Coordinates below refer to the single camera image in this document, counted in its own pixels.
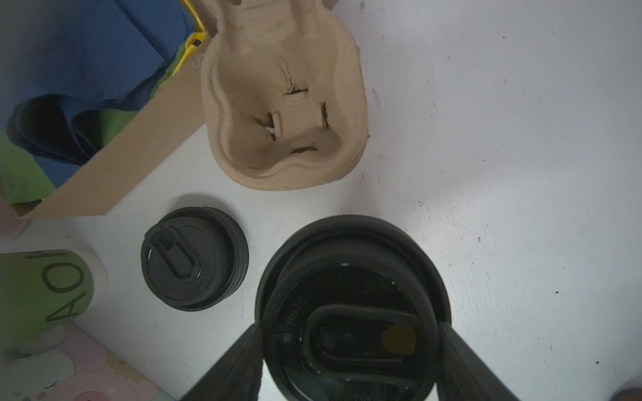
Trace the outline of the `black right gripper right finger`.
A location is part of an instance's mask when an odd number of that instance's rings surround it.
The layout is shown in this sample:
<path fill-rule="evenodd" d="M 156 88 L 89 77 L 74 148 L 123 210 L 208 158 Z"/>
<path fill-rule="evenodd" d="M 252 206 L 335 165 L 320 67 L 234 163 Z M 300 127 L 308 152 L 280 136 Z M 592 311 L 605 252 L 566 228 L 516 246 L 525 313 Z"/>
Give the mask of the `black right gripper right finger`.
<path fill-rule="evenodd" d="M 514 393 L 476 355 L 451 325 L 439 322 L 441 373 L 439 400 L 518 401 Z"/>

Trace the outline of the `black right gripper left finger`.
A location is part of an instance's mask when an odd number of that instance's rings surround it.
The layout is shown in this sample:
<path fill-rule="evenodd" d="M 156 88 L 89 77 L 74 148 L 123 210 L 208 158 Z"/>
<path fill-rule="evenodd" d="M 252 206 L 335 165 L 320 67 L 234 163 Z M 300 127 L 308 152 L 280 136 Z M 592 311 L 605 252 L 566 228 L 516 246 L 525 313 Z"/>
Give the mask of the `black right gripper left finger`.
<path fill-rule="evenodd" d="M 255 323 L 182 397 L 189 401 L 257 401 L 262 382 L 262 331 Z"/>

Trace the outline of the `black cup lid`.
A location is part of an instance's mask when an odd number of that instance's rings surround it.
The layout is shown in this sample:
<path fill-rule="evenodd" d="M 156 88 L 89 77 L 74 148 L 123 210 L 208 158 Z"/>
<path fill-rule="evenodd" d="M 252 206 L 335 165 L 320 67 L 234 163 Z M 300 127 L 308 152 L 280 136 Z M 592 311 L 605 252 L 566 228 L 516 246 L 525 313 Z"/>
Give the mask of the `black cup lid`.
<path fill-rule="evenodd" d="M 441 371 L 446 286 L 421 247 L 379 218 L 295 232 L 257 294 L 264 360 L 288 400 L 423 400 Z"/>

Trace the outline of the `cartoon animal paper bag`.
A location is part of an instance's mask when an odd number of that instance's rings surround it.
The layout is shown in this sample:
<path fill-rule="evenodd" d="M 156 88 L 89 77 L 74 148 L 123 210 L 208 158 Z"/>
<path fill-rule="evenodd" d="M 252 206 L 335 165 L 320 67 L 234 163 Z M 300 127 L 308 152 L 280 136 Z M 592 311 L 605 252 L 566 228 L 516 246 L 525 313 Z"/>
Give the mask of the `cartoon animal paper bag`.
<path fill-rule="evenodd" d="M 2 400 L 171 400 L 86 332 L 65 323 L 1 356 Z"/>

